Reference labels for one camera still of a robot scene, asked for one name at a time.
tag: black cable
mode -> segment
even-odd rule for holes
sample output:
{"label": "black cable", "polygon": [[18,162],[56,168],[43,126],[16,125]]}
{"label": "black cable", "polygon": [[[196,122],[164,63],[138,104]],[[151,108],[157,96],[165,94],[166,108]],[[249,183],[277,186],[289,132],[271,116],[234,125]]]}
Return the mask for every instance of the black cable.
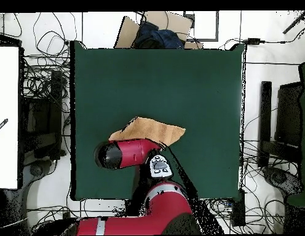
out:
{"label": "black cable", "polygon": [[265,41],[265,43],[266,44],[287,44],[287,43],[290,43],[290,42],[294,42],[296,39],[297,39],[297,37],[303,32],[305,30],[305,27],[296,35],[296,37],[293,39],[293,40],[291,40],[291,41],[280,41],[280,42],[266,42]]}
{"label": "black cable", "polygon": [[64,117],[64,126],[63,126],[63,135],[62,135],[62,137],[64,137],[65,146],[66,146],[66,148],[67,148],[69,154],[71,154],[71,151],[69,150],[69,148],[68,148],[68,146],[67,146],[66,136],[65,136],[65,134],[64,134],[64,132],[65,132],[65,127],[66,127],[66,121],[68,120],[68,118],[70,117],[70,115],[67,117],[67,119],[65,119],[65,115],[64,115],[64,113],[63,113],[63,117]]}
{"label": "black cable", "polygon": [[19,20],[18,20],[18,17],[17,17],[17,15],[16,15],[16,13],[14,13],[14,15],[15,15],[15,17],[16,17],[17,23],[18,23],[19,28],[20,28],[20,34],[19,34],[18,36],[16,36],[16,35],[11,35],[11,34],[7,34],[7,33],[4,32],[4,29],[3,29],[3,32],[0,33],[0,34],[3,34],[3,35],[5,35],[5,36],[10,36],[10,37],[16,37],[16,38],[18,38],[18,37],[20,37],[20,36],[22,35],[22,26],[20,25],[20,22],[19,22]]}
{"label": "black cable", "polygon": [[[267,208],[267,206],[269,205],[269,203],[272,203],[272,202],[279,202],[279,203],[281,203],[283,206],[285,206],[285,204],[284,204],[282,201],[277,200],[277,199],[273,199],[273,200],[268,201],[268,202],[265,204],[265,206],[264,206],[264,215],[265,215],[265,217],[266,217],[266,208]],[[273,230],[269,227],[269,223],[268,223],[268,221],[267,221],[267,218],[265,218],[265,221],[266,221],[266,225],[267,225],[268,229],[272,232],[272,234],[276,234],[276,232],[273,231]]]}
{"label": "black cable", "polygon": [[278,109],[278,108],[272,109],[272,110],[269,111],[269,112],[264,112],[264,113],[262,113],[262,114],[259,115],[258,117],[256,117],[256,118],[252,119],[251,121],[249,121],[248,124],[250,124],[252,121],[258,119],[258,118],[261,117],[263,114],[265,114],[265,113],[271,113],[272,111],[275,111],[276,109]]}
{"label": "black cable", "polygon": [[136,13],[136,14],[141,15],[142,17],[144,17],[144,18],[145,18],[145,21],[144,21],[143,23],[141,22],[140,27],[139,27],[138,30],[137,30],[136,37],[135,37],[134,41],[132,42],[131,48],[133,47],[134,42],[137,40],[138,33],[140,32],[141,28],[142,28],[143,25],[147,22],[147,17],[146,17],[146,15],[145,15],[144,13],[142,13],[142,14],[139,13],[139,12],[134,12],[134,13]]}
{"label": "black cable", "polygon": [[58,162],[58,161],[56,160],[53,172],[47,174],[47,176],[49,176],[49,175],[51,175],[51,174],[53,174],[53,173],[55,172],[55,169],[57,169],[57,162]]}
{"label": "black cable", "polygon": [[86,206],[86,201],[87,201],[87,199],[85,199],[85,202],[84,202],[84,211],[85,211],[85,214],[87,215],[87,217],[89,217],[88,214],[87,214],[87,212],[86,212],[86,208],[85,208],[85,206]]}
{"label": "black cable", "polygon": [[165,15],[167,16],[167,26],[165,27],[165,30],[167,30],[168,26],[169,26],[169,16],[166,11],[164,11],[164,12],[165,12]]}
{"label": "black cable", "polygon": [[194,38],[194,37],[190,36],[190,35],[189,35],[189,34],[187,34],[187,33],[180,33],[180,34],[187,35],[187,36],[191,37],[192,39],[194,39],[194,40],[195,40],[195,42],[196,42],[196,46],[197,46],[197,48],[200,50],[200,48],[199,48],[199,45],[198,45],[198,44],[200,44],[201,42],[199,42],[199,41],[198,41],[196,38]]}

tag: cable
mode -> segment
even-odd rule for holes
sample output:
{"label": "cable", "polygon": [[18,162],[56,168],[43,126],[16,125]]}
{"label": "cable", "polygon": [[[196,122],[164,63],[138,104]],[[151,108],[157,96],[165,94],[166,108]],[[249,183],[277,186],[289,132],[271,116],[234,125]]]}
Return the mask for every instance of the cable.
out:
{"label": "cable", "polygon": [[3,32],[3,33],[1,33],[1,34],[4,35],[4,36],[10,36],[10,37],[16,37],[16,38],[18,38],[18,37],[20,37],[20,36],[22,35],[22,26],[20,25],[20,22],[19,22],[19,20],[18,20],[18,17],[16,16],[16,13],[14,13],[14,15],[15,15],[15,17],[16,17],[17,23],[18,23],[19,28],[20,28],[20,34],[19,34],[18,36],[16,36],[16,35],[11,35],[11,34],[7,34],[7,33],[5,33],[5,32]]}
{"label": "cable", "polygon": [[[265,217],[266,217],[266,208],[267,208],[267,206],[269,205],[269,203],[272,203],[272,202],[279,202],[279,203],[281,203],[283,206],[285,206],[285,204],[284,204],[282,201],[277,200],[277,199],[273,199],[273,200],[268,201],[268,202],[265,204],[265,207],[264,207],[264,215],[265,215]],[[267,225],[268,229],[272,232],[272,234],[276,234],[276,232],[273,231],[273,230],[269,227],[269,223],[268,223],[268,221],[267,221],[267,218],[265,218],[265,221],[266,221],[266,225]]]}
{"label": "cable", "polygon": [[169,16],[166,11],[164,11],[164,12],[165,12],[165,15],[167,16],[167,26],[165,27],[165,30],[167,30],[168,26],[169,26]]}
{"label": "cable", "polygon": [[229,39],[227,40],[222,46],[224,47],[224,50],[226,50],[226,44],[230,41],[236,41],[236,42],[239,42],[240,39],[239,38],[232,38],[232,39]]}
{"label": "cable", "polygon": [[290,42],[294,42],[296,39],[297,39],[297,37],[303,32],[305,30],[305,27],[296,35],[296,37],[293,39],[293,40],[291,40],[291,41],[280,41],[280,42],[266,42],[265,41],[265,43],[266,44],[287,44],[287,43],[290,43]]}
{"label": "cable", "polygon": [[196,38],[194,38],[194,37],[190,36],[190,35],[189,35],[189,34],[187,34],[187,33],[180,33],[180,34],[187,35],[187,36],[191,37],[192,39],[194,39],[194,40],[195,40],[195,42],[196,42],[196,46],[197,46],[197,48],[198,48],[198,49],[200,49],[198,44],[200,44],[201,42],[199,42],[199,41],[198,41]]}
{"label": "cable", "polygon": [[144,17],[144,18],[145,18],[145,21],[144,21],[143,23],[141,23],[140,27],[138,28],[137,33],[136,33],[136,37],[135,37],[134,41],[132,42],[131,47],[133,47],[134,42],[137,40],[138,33],[140,32],[141,28],[142,28],[143,25],[147,22],[147,17],[146,17],[146,15],[145,15],[144,13],[142,13],[142,14],[139,13],[139,12],[134,12],[134,13],[136,13],[136,14],[141,15],[142,17]]}
{"label": "cable", "polygon": [[87,212],[86,212],[86,208],[85,208],[85,206],[86,206],[86,201],[87,201],[87,199],[85,199],[85,202],[84,202],[84,211],[85,211],[85,214],[87,215],[87,217],[89,217],[88,214],[87,214]]}
{"label": "cable", "polygon": [[19,224],[20,222],[23,222],[23,221],[26,221],[29,217],[25,218],[25,219],[22,219],[22,220],[19,220],[17,222],[13,222],[12,224],[8,224],[6,226],[2,226],[0,227],[0,229],[3,229],[3,228],[6,228],[6,227],[9,227],[9,226],[14,226],[15,224]]}
{"label": "cable", "polygon": [[261,117],[261,116],[264,115],[265,113],[270,113],[270,112],[272,112],[272,111],[275,111],[276,109],[278,109],[278,108],[272,109],[272,110],[269,111],[269,112],[264,112],[264,113],[262,113],[262,114],[259,115],[258,117],[256,117],[256,118],[252,119],[251,121],[249,121],[248,124],[250,124],[252,121],[258,119],[259,117]]}

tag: white floor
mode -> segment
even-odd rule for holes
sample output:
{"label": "white floor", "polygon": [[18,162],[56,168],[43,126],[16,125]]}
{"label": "white floor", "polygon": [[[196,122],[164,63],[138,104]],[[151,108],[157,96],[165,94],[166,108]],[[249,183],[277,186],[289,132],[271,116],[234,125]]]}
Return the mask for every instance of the white floor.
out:
{"label": "white floor", "polygon": [[[204,48],[217,49],[223,45],[228,39],[248,37],[258,37],[265,41],[290,41],[304,28],[305,22],[296,25],[287,34],[283,34],[283,30],[300,14],[297,11],[220,11],[219,16],[219,41],[218,42],[204,42]],[[190,34],[195,35],[196,38],[214,38],[215,37],[215,13],[214,12],[197,12],[196,14],[196,29],[192,29]],[[52,13],[36,14],[17,14],[18,20],[22,27],[22,35],[18,38],[22,40],[22,46],[25,48],[25,55],[40,53],[36,50],[35,42],[38,41],[46,32],[56,31],[61,34],[61,28],[68,40],[77,39],[83,41],[87,48],[113,48],[116,41],[122,17],[129,16],[134,21],[136,16],[132,12],[88,12],[88,13],[55,13],[61,23]],[[5,33],[16,35],[20,34],[19,25],[13,14],[5,14]],[[2,15],[0,15],[0,33],[2,32]],[[40,48],[46,50],[49,46],[51,38],[54,36],[50,33],[40,43]],[[231,41],[226,44],[226,49],[235,44],[236,41]],[[63,43],[56,37],[53,39],[49,53],[57,53]],[[272,107],[277,107],[277,91],[282,84],[299,81],[298,64],[305,61],[305,33],[297,38],[292,43],[286,44],[260,44],[256,46],[248,46],[247,51],[247,69],[246,69],[246,93],[245,93],[245,124],[258,116],[259,104],[259,88],[261,81],[272,82]],[[275,117],[276,111],[272,113],[272,136],[275,132]],[[70,133],[70,127],[67,127],[65,134]],[[245,131],[245,140],[258,139],[258,120],[250,123]],[[246,148],[252,148],[250,144],[245,145]],[[64,142],[62,142],[62,149],[66,150]],[[256,154],[254,151],[247,150],[248,154]],[[70,183],[70,155],[62,157],[59,160],[57,168],[52,175],[46,176],[40,181],[36,181],[29,191],[28,209],[37,209],[46,207],[45,211],[30,211],[29,224],[32,226],[36,224],[42,217],[44,217],[51,207],[59,209],[61,206],[66,206],[66,195],[69,190]],[[282,200],[280,192],[266,184],[263,177],[257,175],[254,178],[246,178],[246,186],[254,192],[252,194],[247,188],[245,203],[247,207],[247,222],[256,221],[260,219],[261,210],[252,209],[258,206],[258,197],[261,207],[272,200]],[[76,212],[78,216],[110,216],[113,215],[112,209],[123,208],[124,202],[120,200],[87,200],[86,202],[73,202],[68,199],[68,206],[72,211]],[[284,209],[280,203],[273,202],[267,207],[271,215],[284,215]],[[56,218],[61,218],[61,214],[57,213]],[[238,227],[230,226],[229,220],[222,220],[217,218],[219,223],[223,226],[227,234],[242,233]],[[254,222],[254,224],[245,227],[245,231],[252,231],[265,234],[271,233],[269,229],[265,229],[266,222],[264,219]],[[282,226],[275,221],[275,230],[281,233]]]}

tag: white panel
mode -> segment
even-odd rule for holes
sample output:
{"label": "white panel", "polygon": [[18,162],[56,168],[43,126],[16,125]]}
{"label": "white panel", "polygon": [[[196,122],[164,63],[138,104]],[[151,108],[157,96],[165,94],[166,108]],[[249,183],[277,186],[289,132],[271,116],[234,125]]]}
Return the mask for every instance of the white panel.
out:
{"label": "white panel", "polygon": [[[242,11],[242,39],[257,37],[268,42],[291,41],[305,27],[300,22],[287,34],[282,32],[301,11]],[[302,63],[305,61],[305,33],[286,44],[248,46],[247,61]]]}
{"label": "white panel", "polygon": [[216,37],[216,11],[194,11],[195,27],[189,35],[196,39],[214,39]]}
{"label": "white panel", "polygon": [[0,47],[0,188],[17,188],[18,66],[17,47]]}
{"label": "white panel", "polygon": [[[215,28],[216,20],[214,25],[210,24],[203,26],[208,28]],[[222,45],[224,45],[227,40],[233,38],[239,38],[239,34],[240,34],[240,11],[236,11],[236,10],[219,11],[218,42],[204,42],[204,48],[217,49]],[[230,49],[236,43],[237,42],[235,41],[230,42],[228,45],[226,45],[226,49]]]}
{"label": "white panel", "polygon": [[134,12],[84,13],[83,42],[89,49],[113,48],[124,16],[136,21]]}

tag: cloth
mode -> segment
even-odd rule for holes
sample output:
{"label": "cloth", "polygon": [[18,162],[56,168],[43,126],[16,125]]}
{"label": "cloth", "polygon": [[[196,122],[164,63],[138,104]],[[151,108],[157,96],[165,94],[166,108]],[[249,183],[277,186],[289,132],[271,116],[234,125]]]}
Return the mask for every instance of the cloth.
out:
{"label": "cloth", "polygon": [[145,22],[140,26],[135,41],[136,49],[184,49],[184,44],[173,31],[158,30],[158,26]]}
{"label": "cloth", "polygon": [[122,130],[114,132],[109,140],[131,140],[134,138],[148,138],[153,142],[167,146],[178,141],[185,133],[185,128],[167,125],[153,119],[135,117]]}

